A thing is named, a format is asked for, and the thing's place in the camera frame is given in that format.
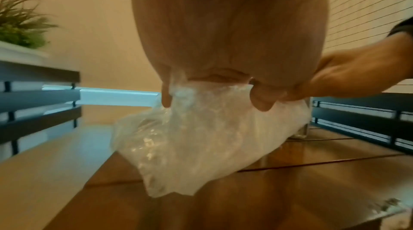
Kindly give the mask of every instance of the translucent plastic wrap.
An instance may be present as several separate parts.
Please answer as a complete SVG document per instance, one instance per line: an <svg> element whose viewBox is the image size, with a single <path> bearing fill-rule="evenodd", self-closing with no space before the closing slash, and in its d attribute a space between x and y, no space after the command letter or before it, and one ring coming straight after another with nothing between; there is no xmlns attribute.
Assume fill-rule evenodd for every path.
<svg viewBox="0 0 413 230"><path fill-rule="evenodd" d="M304 101L260 112L251 105L250 90L250 85L176 84L171 108L119 120L112 148L139 169L148 195L194 195L208 181L273 151L310 120Z"/></svg>

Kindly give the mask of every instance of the wooden table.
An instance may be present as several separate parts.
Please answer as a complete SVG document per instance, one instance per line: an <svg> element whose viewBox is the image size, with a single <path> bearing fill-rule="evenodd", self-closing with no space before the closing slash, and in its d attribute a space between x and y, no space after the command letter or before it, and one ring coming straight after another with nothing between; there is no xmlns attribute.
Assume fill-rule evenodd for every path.
<svg viewBox="0 0 413 230"><path fill-rule="evenodd" d="M113 154L46 230L377 229L378 204L413 206L413 157L318 131L193 197L148 197L136 168Z"/></svg>

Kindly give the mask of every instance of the black sleeve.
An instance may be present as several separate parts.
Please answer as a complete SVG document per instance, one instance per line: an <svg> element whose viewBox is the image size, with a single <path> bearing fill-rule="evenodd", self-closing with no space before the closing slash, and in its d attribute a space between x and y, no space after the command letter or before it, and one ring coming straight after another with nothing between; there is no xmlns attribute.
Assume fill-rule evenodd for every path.
<svg viewBox="0 0 413 230"><path fill-rule="evenodd" d="M413 17L397 24L394 28L392 28L388 35L391 36L398 32L406 32L413 37Z"/></svg>

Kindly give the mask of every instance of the black chair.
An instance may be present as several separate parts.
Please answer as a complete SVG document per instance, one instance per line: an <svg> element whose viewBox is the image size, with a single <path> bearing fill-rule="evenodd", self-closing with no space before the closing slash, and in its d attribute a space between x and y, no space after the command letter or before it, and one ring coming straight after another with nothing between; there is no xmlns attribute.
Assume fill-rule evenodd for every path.
<svg viewBox="0 0 413 230"><path fill-rule="evenodd" d="M70 83L72 89L13 91L14 81ZM81 107L76 106L80 99L80 92L75 89L80 82L79 72L0 61L0 82L4 82L5 88L0 92L0 113L8 113L8 120L0 122L0 144L11 142L13 155L19 152L18 140L21 137L71 120L77 127L77 119L82 115ZM67 102L72 102L72 108L64 111L22 118L15 116L18 110Z"/></svg>
<svg viewBox="0 0 413 230"><path fill-rule="evenodd" d="M313 98L312 125L413 154L413 94Z"/></svg>

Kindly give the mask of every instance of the green plant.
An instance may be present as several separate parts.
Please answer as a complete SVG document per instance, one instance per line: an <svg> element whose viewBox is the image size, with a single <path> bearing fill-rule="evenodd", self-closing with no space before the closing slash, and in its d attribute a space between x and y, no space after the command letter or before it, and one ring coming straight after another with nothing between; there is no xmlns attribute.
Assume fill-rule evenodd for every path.
<svg viewBox="0 0 413 230"><path fill-rule="evenodd" d="M36 4L25 8L30 2ZM46 45L44 33L57 25L35 12L38 6L38 0L0 0L0 41L33 49Z"/></svg>

